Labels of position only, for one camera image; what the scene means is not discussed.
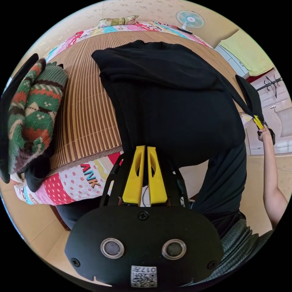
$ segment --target electric fan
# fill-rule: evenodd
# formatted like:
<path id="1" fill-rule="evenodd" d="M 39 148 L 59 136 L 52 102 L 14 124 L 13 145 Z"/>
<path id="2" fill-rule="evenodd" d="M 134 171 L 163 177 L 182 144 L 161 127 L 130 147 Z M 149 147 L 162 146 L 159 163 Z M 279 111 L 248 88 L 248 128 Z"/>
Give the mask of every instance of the electric fan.
<path id="1" fill-rule="evenodd" d="M 176 14 L 176 19 L 179 23 L 182 24 L 182 27 L 178 27 L 179 30 L 186 33 L 192 34 L 186 28 L 200 28 L 205 24 L 204 18 L 194 11 L 181 10 Z"/>

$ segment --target qr code label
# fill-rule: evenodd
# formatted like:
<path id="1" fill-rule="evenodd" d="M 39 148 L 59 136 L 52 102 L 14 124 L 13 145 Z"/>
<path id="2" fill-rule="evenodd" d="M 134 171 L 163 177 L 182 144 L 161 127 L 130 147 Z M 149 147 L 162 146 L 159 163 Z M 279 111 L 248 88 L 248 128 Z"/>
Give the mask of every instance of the qr code label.
<path id="1" fill-rule="evenodd" d="M 132 266 L 131 286 L 138 288 L 157 287 L 157 268 Z"/>

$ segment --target screw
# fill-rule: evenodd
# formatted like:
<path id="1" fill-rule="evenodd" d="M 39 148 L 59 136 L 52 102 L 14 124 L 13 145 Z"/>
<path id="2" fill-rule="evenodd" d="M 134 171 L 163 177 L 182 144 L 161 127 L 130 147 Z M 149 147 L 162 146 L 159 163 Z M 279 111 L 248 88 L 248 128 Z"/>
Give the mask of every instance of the screw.
<path id="1" fill-rule="evenodd" d="M 143 220 L 144 221 L 144 220 L 147 220 L 148 219 L 149 215 L 148 215 L 147 212 L 142 211 L 142 212 L 139 213 L 138 217 L 139 217 L 140 220 Z"/>
<path id="2" fill-rule="evenodd" d="M 207 264 L 207 268 L 209 270 L 213 269 L 215 266 L 217 265 L 217 261 L 210 261 L 208 264 Z"/>
<path id="3" fill-rule="evenodd" d="M 75 266 L 75 267 L 80 267 L 80 262 L 75 259 L 75 258 L 72 258 L 71 259 L 71 263 Z"/>

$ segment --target human arm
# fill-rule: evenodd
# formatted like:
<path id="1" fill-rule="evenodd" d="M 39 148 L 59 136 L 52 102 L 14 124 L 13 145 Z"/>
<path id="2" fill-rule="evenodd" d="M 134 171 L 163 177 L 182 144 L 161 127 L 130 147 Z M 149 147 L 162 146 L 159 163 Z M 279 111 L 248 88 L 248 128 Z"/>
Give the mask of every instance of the human arm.
<path id="1" fill-rule="evenodd" d="M 263 200 L 272 228 L 275 229 L 286 210 L 288 201 L 278 188 L 277 165 L 272 136 L 266 125 L 264 125 L 264 129 L 260 130 L 260 132 L 259 140 L 264 144 Z"/>

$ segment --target bamboo mat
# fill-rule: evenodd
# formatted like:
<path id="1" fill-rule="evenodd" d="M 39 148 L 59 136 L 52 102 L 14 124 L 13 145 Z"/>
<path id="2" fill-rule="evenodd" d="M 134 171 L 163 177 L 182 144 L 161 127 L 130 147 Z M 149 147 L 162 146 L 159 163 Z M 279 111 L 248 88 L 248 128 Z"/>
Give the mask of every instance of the bamboo mat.
<path id="1" fill-rule="evenodd" d="M 55 154 L 50 159 L 51 171 L 62 171 L 122 151 L 115 112 L 91 54 L 98 49 L 118 47 L 135 40 L 184 45 L 225 76 L 243 98 L 235 79 L 236 73 L 228 62 L 215 50 L 194 41 L 151 31 L 121 31 L 90 37 L 50 61 L 62 63 L 69 76 L 55 124 L 56 145 Z M 239 114 L 244 113 L 239 105 L 236 107 Z"/>

